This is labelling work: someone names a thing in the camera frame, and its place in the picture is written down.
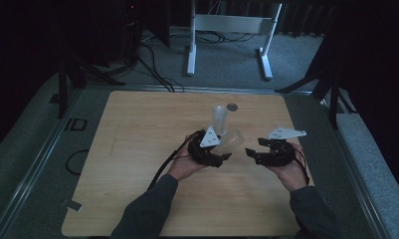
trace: gray carpet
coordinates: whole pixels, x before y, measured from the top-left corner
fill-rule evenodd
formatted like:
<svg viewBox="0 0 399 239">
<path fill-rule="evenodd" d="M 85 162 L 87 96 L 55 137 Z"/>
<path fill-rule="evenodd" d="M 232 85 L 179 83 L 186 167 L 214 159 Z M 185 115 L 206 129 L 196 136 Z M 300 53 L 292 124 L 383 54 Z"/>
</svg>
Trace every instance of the gray carpet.
<svg viewBox="0 0 399 239">
<path fill-rule="evenodd" d="M 232 34 L 229 37 L 236 38 L 238 35 Z M 209 88 L 238 92 L 270 91 L 299 80 L 321 40 L 310 36 L 276 36 L 270 48 L 274 79 L 269 82 L 263 80 L 260 62 L 257 60 L 256 49 L 264 42 L 261 36 L 242 43 L 198 44 L 196 73 L 193 77 L 185 75 L 188 39 L 171 39 L 170 49 L 156 41 L 145 44 L 154 51 L 160 75 L 177 81 L 186 91 L 190 88 Z M 149 51 L 144 47 L 140 48 L 139 56 L 148 64 L 152 62 Z M 37 158 L 52 128 L 66 124 L 68 119 L 87 120 L 87 128 L 84 131 L 60 131 L 37 183 L 19 216 L 11 223 L 6 238 L 66 238 L 61 234 L 61 225 L 67 211 L 62 203 L 72 198 L 78 182 L 77 176 L 66 171 L 66 161 L 74 152 L 90 147 L 111 91 L 136 90 L 140 85 L 158 85 L 156 80 L 143 74 L 145 72 L 146 69 L 138 64 L 127 75 L 117 78 L 126 83 L 123 87 L 90 79 L 90 84 L 79 95 L 79 91 L 74 91 L 74 95 L 79 97 L 65 121 L 56 119 L 58 106 L 49 103 L 52 94 L 58 92 L 57 76 L 39 90 L 0 145 L 0 216 L 19 181 L 34 158 Z M 311 91 L 314 84 L 308 84 L 300 90 Z M 373 238 L 347 177 L 337 132 L 327 122 L 326 107 L 304 96 L 289 95 L 286 101 L 295 127 L 304 128 L 308 133 L 300 139 L 300 143 L 305 148 L 315 185 L 336 213 L 344 238 Z M 78 154 L 75 160 L 81 164 L 76 166 L 81 167 L 85 159 L 85 154 Z"/>
</svg>

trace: wooden table surface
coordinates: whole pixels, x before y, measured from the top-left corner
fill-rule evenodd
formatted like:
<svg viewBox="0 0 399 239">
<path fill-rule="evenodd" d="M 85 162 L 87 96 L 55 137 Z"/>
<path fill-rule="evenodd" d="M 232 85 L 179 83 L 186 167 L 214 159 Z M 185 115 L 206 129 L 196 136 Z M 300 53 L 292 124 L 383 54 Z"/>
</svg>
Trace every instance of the wooden table surface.
<svg viewBox="0 0 399 239">
<path fill-rule="evenodd" d="M 284 99 L 163 92 L 110 94 L 73 197 L 83 208 L 68 209 L 63 234 L 109 235 L 125 206 L 146 190 L 185 136 L 207 128 L 213 107 L 229 103 L 238 109 L 228 113 L 228 128 L 239 129 L 245 142 L 220 168 L 202 169 L 179 183 L 161 236 L 295 234 L 299 228 L 288 191 L 245 153 L 245 147 L 268 151 L 257 138 L 278 126 L 294 128 Z"/>
</svg>

